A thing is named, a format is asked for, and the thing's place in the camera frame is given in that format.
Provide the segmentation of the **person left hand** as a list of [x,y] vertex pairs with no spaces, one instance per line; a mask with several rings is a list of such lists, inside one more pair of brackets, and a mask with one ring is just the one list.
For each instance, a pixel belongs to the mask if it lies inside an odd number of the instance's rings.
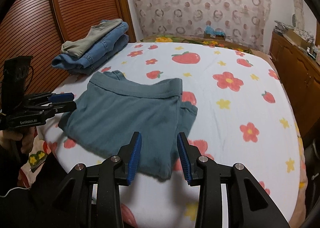
[[35,127],[25,129],[22,133],[1,131],[1,147],[10,149],[12,144],[21,142],[21,153],[30,153],[34,144]]

